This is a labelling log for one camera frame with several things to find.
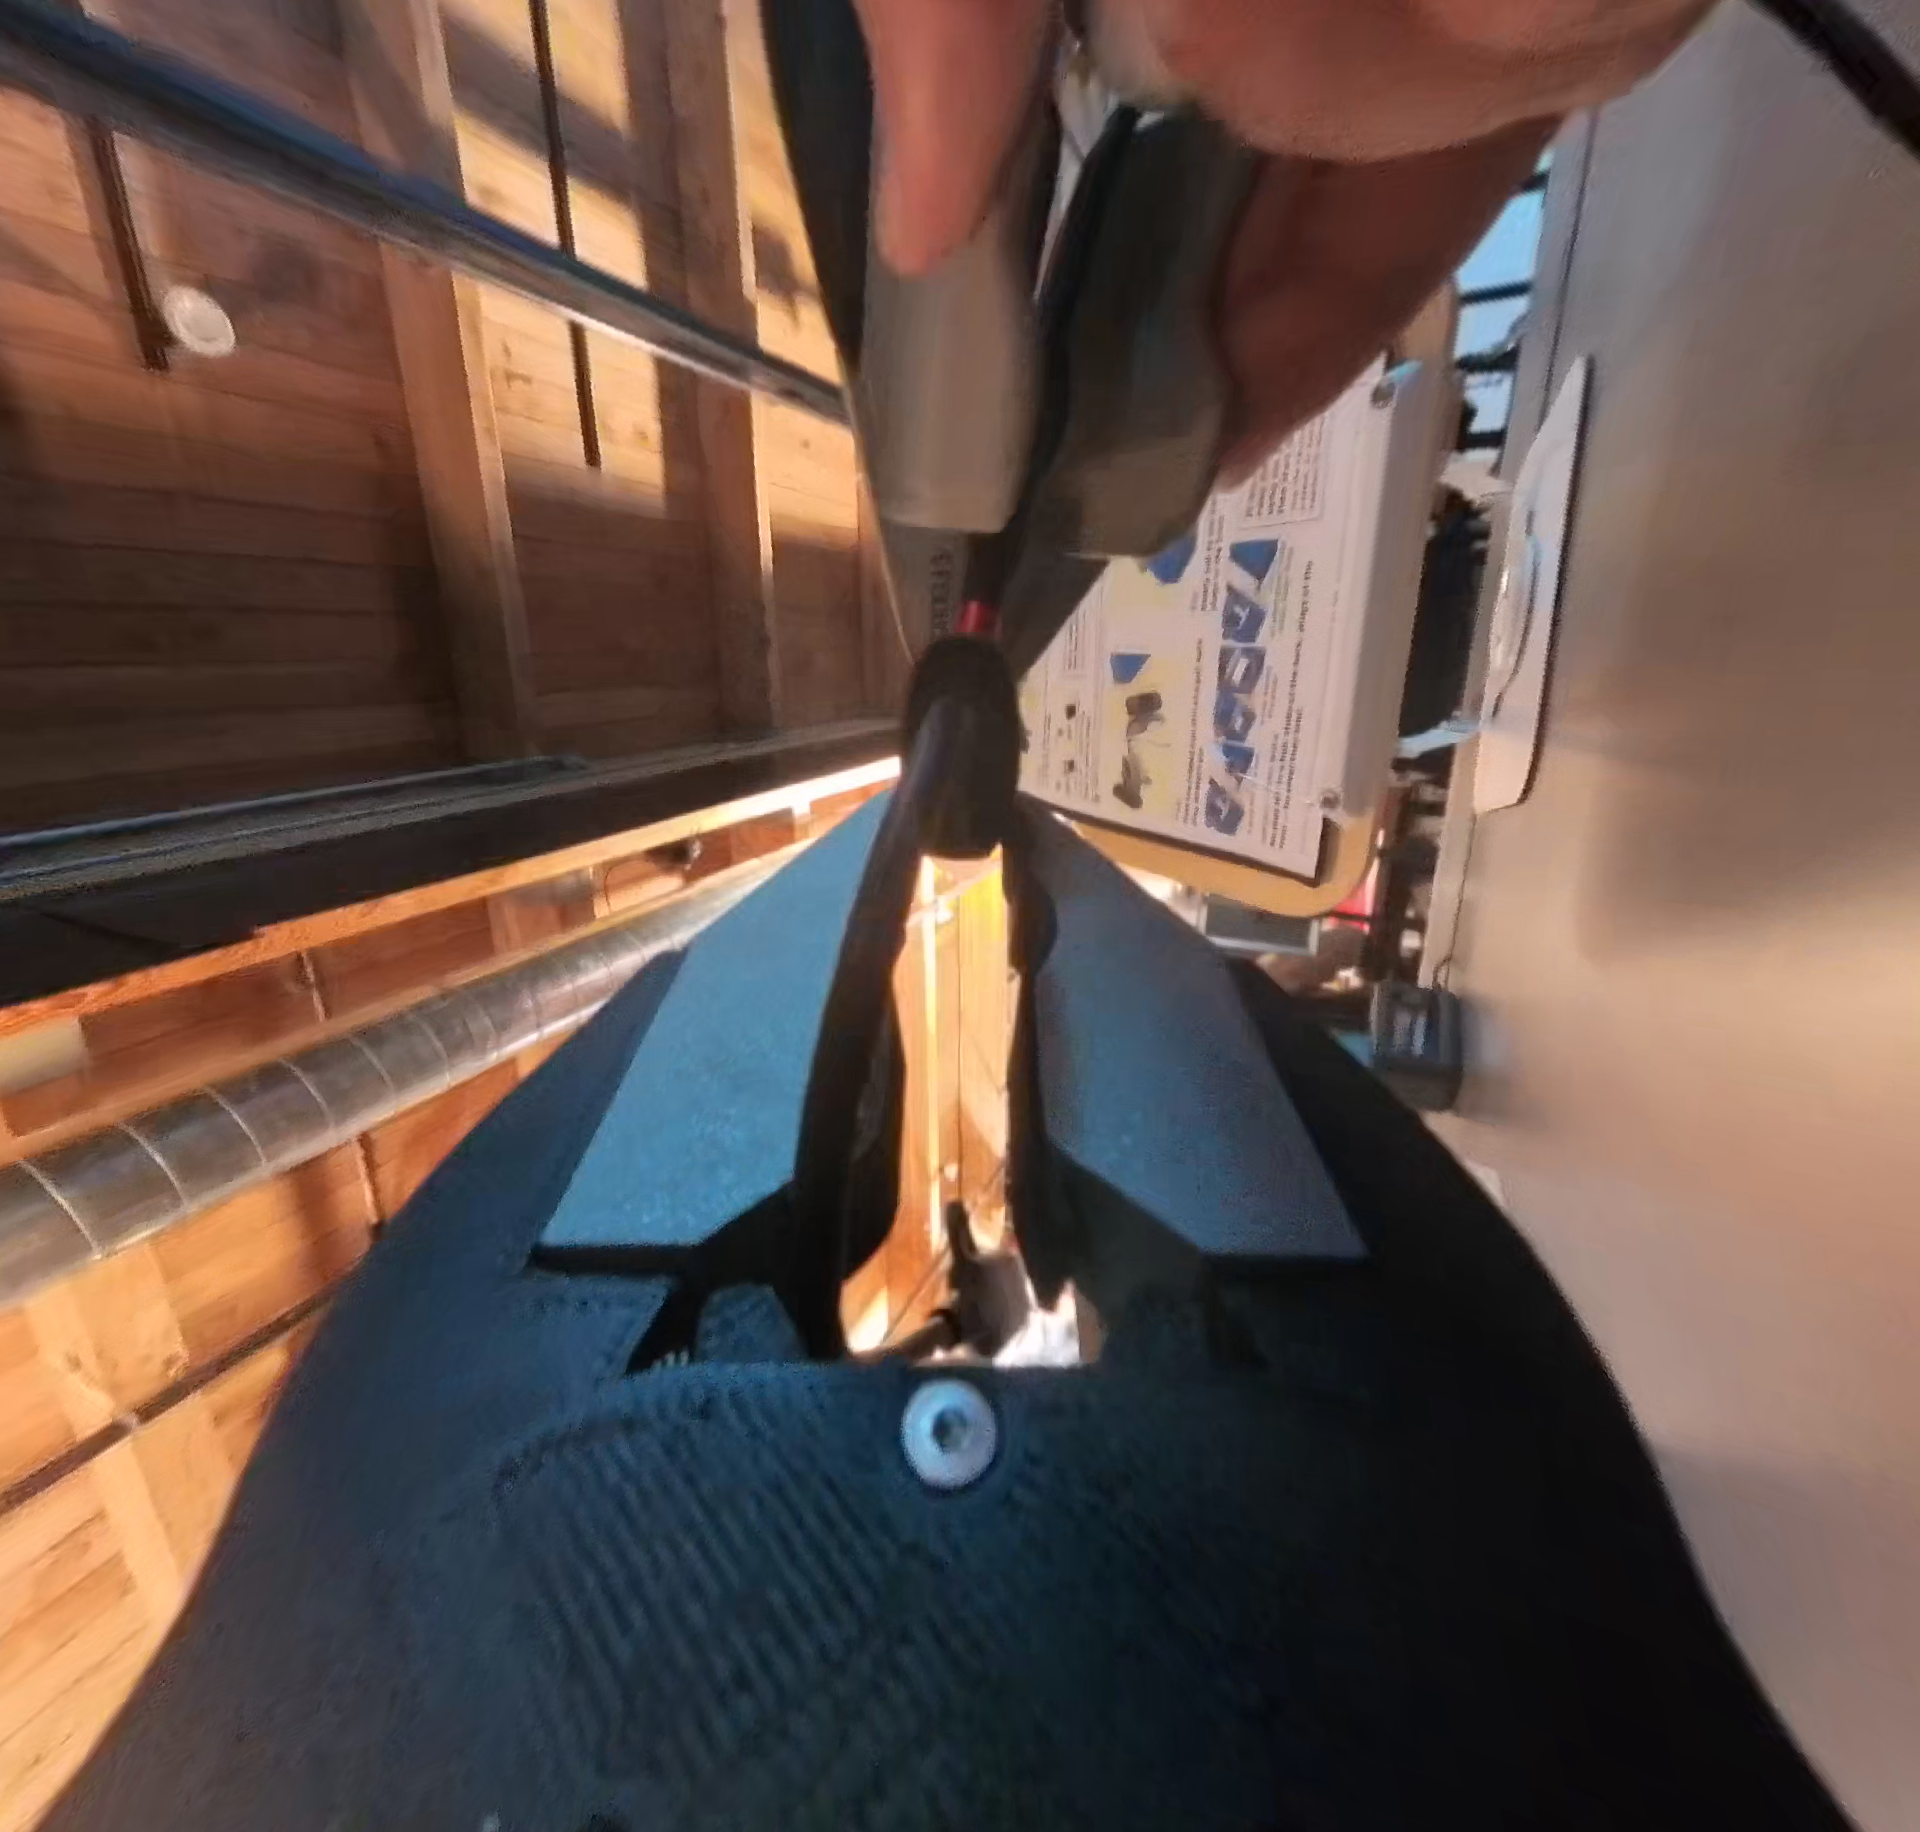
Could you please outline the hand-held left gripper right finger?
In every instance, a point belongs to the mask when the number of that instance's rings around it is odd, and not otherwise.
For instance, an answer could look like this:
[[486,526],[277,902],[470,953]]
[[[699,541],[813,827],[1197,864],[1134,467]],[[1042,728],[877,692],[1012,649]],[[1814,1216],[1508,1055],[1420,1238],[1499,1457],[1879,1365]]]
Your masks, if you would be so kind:
[[1368,1257],[1229,963],[1042,807],[1004,845],[1017,973],[1004,1189],[1042,1306]]

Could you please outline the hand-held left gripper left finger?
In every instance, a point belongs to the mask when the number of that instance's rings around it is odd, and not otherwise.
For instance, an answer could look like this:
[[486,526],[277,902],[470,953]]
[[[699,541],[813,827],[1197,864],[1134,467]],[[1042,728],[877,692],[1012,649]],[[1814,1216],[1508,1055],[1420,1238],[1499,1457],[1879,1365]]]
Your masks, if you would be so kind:
[[921,854],[884,792],[687,942],[538,1236],[548,1269],[776,1291],[841,1358],[892,1228],[896,970]]

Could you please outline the black usb cable red plugs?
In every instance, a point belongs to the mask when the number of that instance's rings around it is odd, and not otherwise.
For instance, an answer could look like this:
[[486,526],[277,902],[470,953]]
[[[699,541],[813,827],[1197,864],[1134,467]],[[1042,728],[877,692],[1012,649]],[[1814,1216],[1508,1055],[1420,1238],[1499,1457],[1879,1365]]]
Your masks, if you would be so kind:
[[864,1101],[892,1016],[892,970],[925,858],[1013,849],[1031,871],[1031,827],[1017,803],[1022,718],[1000,645],[1006,578],[965,578],[955,631],[927,645],[903,716],[903,773],[852,887],[817,1038],[805,1072],[789,1183],[795,1257],[789,1309],[805,1354],[847,1354],[841,1284],[854,1219]]

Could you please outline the dark grey object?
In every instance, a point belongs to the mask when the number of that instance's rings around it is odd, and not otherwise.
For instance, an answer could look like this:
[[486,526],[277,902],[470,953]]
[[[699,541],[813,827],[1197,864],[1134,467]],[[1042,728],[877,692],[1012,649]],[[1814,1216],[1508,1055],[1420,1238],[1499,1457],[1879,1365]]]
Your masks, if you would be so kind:
[[1117,110],[1042,273],[1042,441],[1002,645],[1033,670],[1103,574],[1165,552],[1223,461],[1214,281],[1256,156],[1201,110]]

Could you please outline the grey metal usb hub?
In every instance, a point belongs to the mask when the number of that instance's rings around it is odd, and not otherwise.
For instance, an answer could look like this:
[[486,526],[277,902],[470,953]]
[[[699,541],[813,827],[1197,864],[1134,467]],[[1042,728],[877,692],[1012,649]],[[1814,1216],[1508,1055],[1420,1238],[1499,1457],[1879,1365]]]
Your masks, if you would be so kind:
[[1058,154],[1058,106],[1039,98],[987,213],[925,273],[898,273],[869,232],[852,409],[911,664],[955,631],[968,547],[1008,523],[1022,496]]

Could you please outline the person's right hand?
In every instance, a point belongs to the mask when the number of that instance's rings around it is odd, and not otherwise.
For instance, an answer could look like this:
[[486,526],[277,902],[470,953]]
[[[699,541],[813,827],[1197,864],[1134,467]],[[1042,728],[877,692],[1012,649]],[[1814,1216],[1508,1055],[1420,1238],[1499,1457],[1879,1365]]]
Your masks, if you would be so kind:
[[[1223,264],[1223,481],[1250,476],[1473,255],[1554,132],[1659,71],[1717,0],[1097,0],[1268,158]],[[1058,0],[854,0],[877,237],[925,273],[987,213]]]

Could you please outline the black ceiling beam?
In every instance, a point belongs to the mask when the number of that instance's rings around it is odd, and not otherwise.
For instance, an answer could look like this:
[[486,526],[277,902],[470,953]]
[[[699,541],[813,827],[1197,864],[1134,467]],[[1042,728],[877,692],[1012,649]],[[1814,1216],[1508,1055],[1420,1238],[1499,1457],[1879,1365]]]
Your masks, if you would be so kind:
[[241,950],[271,925],[322,911],[493,876],[864,768],[892,751],[892,723],[856,718],[616,761],[482,764],[11,837],[5,1011]]

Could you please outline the white instruction board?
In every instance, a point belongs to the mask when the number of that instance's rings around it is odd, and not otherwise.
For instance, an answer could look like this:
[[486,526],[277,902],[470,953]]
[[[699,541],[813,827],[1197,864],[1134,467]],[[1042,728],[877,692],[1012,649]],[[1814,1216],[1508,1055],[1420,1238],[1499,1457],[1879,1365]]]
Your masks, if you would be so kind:
[[1405,344],[1093,584],[1022,684],[1022,790],[1126,871],[1279,917],[1368,876],[1442,470],[1453,344]]

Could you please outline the black thin rod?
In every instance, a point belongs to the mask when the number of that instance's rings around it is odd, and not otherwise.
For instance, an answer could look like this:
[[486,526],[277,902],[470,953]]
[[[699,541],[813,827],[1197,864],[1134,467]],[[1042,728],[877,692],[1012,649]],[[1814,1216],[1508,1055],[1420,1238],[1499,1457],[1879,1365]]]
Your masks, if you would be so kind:
[[[551,215],[555,220],[555,237],[566,257],[578,255],[572,189],[566,161],[566,118],[564,91],[553,52],[553,32],[548,20],[548,0],[527,0],[532,30],[534,78],[538,88],[542,135],[548,166]],[[593,346],[589,329],[578,318],[566,322],[572,385],[578,401],[578,426],[582,439],[582,455],[589,470],[605,467],[605,441],[600,429],[600,413],[594,401]]]
[[[76,18],[87,18],[85,0],[57,2]],[[119,140],[109,122],[97,115],[69,115],[69,124],[76,127],[85,146],[85,167],[90,172],[97,218],[109,241],[109,260],[127,298],[142,363],[149,374],[165,375],[173,368],[173,339],[160,318],[156,281],[142,248]]]

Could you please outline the silver metal duct pipe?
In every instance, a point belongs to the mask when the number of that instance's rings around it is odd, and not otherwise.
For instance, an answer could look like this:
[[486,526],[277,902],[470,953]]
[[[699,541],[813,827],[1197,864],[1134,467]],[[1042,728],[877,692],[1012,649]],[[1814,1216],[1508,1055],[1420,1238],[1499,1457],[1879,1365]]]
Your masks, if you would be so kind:
[[560,1042],[797,854],[721,871],[553,950],[5,1163],[5,1309]]

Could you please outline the black metal rail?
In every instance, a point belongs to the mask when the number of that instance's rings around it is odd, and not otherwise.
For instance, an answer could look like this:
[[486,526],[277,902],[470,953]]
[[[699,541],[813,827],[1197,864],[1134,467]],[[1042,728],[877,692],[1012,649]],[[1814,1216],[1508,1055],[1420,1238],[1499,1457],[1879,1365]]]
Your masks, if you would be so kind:
[[5,84],[218,178],[635,344],[707,380],[852,426],[844,390],[749,339],[487,215],[452,189],[134,43],[58,0],[2,0]]

